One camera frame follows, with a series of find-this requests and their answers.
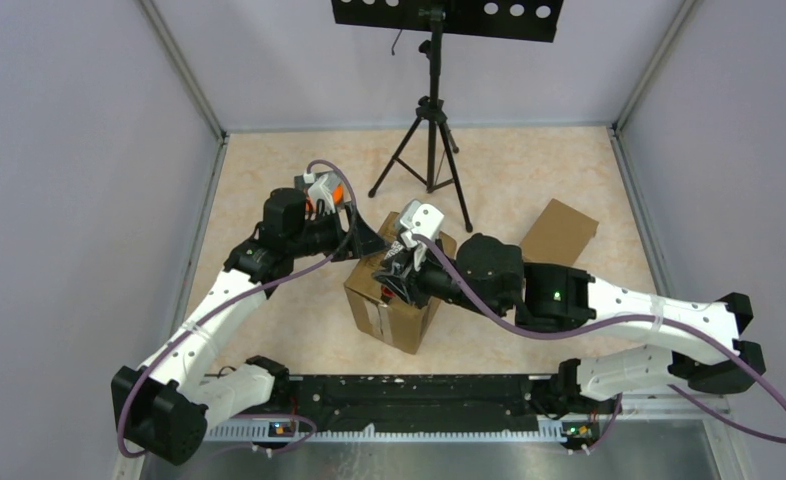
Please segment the large cardboard box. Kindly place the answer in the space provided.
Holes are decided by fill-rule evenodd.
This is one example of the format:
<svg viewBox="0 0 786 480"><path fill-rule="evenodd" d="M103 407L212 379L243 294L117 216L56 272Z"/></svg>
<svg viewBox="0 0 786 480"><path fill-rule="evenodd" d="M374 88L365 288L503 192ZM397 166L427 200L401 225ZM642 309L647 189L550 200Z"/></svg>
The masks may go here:
<svg viewBox="0 0 786 480"><path fill-rule="evenodd" d="M432 298L421 309L397 297L384 302L381 284L371 277L383 258L384 253L378 253L358 261L344 282L346 298L361 332L405 353L416 354L441 301Z"/></svg>

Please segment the small cardboard box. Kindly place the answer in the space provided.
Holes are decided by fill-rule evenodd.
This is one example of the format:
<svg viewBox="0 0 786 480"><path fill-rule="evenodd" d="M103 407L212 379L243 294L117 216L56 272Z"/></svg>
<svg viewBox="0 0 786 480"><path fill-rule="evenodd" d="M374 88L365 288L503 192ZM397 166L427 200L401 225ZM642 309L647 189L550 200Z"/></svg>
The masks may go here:
<svg viewBox="0 0 786 480"><path fill-rule="evenodd" d="M573 266L595 237L599 222L551 199L519 246L525 262Z"/></svg>

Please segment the red black utility knife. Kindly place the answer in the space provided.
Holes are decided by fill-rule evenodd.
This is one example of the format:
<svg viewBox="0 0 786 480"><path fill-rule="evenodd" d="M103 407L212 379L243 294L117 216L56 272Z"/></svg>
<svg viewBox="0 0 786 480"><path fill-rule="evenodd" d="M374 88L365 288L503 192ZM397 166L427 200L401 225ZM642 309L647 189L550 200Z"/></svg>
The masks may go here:
<svg viewBox="0 0 786 480"><path fill-rule="evenodd" d="M395 297L395 293L384 285L380 287L380 291L381 291L381 298L383 299L384 302L388 302Z"/></svg>

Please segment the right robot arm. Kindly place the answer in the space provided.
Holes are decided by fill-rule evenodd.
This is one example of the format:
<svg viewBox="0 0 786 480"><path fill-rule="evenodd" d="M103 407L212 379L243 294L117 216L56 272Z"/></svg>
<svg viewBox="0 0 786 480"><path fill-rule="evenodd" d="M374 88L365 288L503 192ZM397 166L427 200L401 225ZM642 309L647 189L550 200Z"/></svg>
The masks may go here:
<svg viewBox="0 0 786 480"><path fill-rule="evenodd" d="M743 294L699 303L633 291L581 269L527 262L517 246L483 234L465 241L455 258L422 240L395 245L374 279L388 297L418 307L441 300L530 339L631 341L630 350L561 365L555 397L569 412L662 385L742 393L766 372L760 345L742 337L753 317Z"/></svg>

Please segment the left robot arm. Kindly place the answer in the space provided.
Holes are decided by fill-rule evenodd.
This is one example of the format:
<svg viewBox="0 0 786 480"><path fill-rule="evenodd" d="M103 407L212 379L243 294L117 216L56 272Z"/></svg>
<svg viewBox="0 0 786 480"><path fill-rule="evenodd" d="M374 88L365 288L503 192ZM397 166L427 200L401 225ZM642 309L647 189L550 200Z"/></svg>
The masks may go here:
<svg viewBox="0 0 786 480"><path fill-rule="evenodd" d="M122 367L114 375L121 455L151 453L180 465L198 450L209 429L242 411L253 406L271 414L283 410L290 388L271 370L244 364L206 381L210 365L279 286L386 246L352 202L314 213L305 191L273 190L253 235L231 250L210 292L170 340L139 367Z"/></svg>

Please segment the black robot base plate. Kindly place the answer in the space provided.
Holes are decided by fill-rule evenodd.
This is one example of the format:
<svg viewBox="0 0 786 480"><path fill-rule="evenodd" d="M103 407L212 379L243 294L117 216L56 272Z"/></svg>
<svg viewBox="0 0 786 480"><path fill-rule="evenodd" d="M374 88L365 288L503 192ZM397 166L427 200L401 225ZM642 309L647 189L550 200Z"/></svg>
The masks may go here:
<svg viewBox="0 0 786 480"><path fill-rule="evenodd" d="M249 414L293 414L319 434L533 432L570 414L603 417L615 400L587 399L547 377L485 375L304 375L276 381Z"/></svg>

